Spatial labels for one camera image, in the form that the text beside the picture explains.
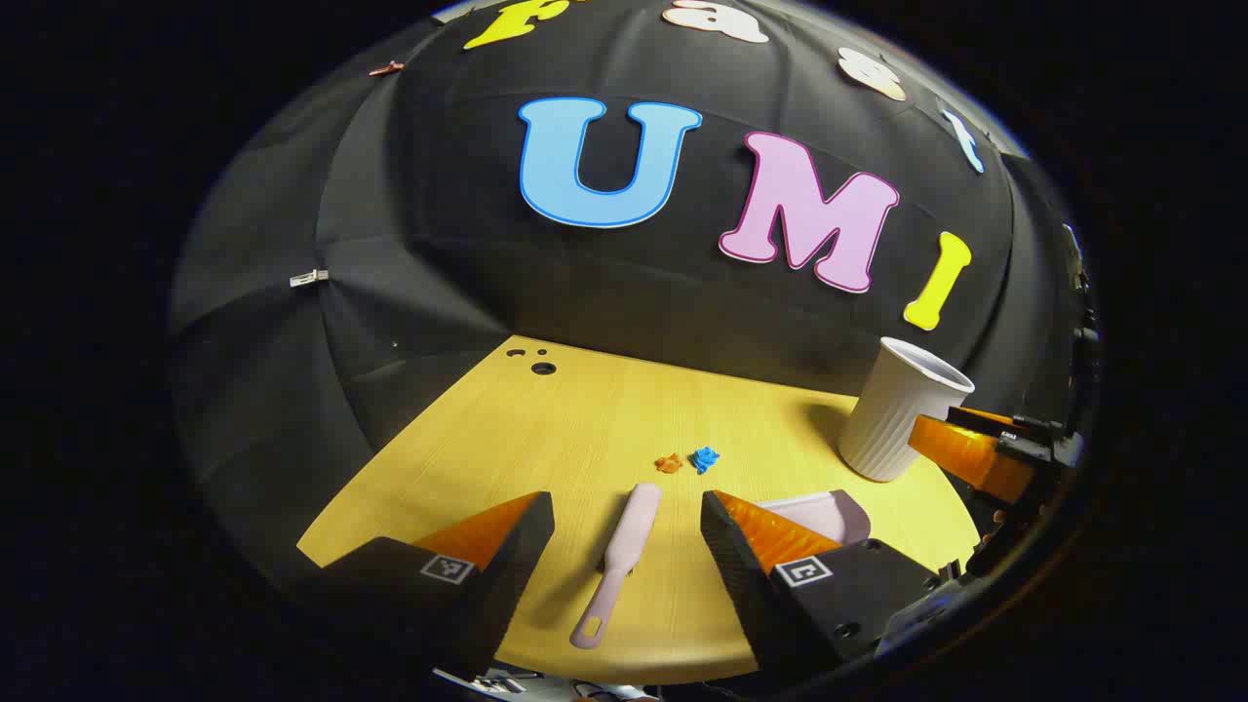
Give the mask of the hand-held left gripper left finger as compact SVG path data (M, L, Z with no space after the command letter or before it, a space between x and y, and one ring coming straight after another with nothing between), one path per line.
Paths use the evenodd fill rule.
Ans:
M485 675L557 530L535 490L413 543L378 536L297 585L339 631L456 677Z

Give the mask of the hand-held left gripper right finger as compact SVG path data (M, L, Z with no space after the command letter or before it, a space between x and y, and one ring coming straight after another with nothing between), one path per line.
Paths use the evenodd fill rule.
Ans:
M958 570L929 570L882 540L841 543L706 490L701 535L766 675L816 675L889 647L911 605L943 603Z

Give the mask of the white ribbed garbage bin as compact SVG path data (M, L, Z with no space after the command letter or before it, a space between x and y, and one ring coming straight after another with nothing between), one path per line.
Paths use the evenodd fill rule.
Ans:
M892 483L917 461L909 438L919 416L937 418L961 406L976 385L922 347L879 339L879 353L835 448L839 458L874 483Z

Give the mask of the wooden desktop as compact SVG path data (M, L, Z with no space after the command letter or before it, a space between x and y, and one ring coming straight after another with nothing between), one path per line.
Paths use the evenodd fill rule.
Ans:
M557 530L495 657L597 683L700 683L758 662L700 530L704 490L755 503L847 490L871 535L930 570L967 560L980 535L948 477L919 458L892 483L842 465L834 438L851 396L771 385L512 336L428 406L331 498L298 550L324 567L377 537L411 543L548 490ZM698 475L696 448L721 453ZM678 453L681 471L655 458ZM636 483L663 498L602 645L573 626Z

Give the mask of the black backdrop cloth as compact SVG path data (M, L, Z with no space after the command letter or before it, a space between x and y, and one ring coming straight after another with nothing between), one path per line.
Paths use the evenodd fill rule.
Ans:
M509 336L857 395L879 339L970 373L977 410L1080 406L1065 271L1070 209L968 99L847 19L797 0L713 0L765 44L680 27L673 0L548 0L527 35L468 41L490 6L416 26L285 107L215 184L183 244L168 316L175 418L195 483L246 560L287 590L300 536L411 420ZM369 76L396 59L406 70ZM525 204L532 99L602 102L579 179L626 189L636 102L691 107L663 209L619 229ZM825 194L856 172L899 191L865 292L814 262L719 249L773 132ZM324 284L290 277L329 271Z

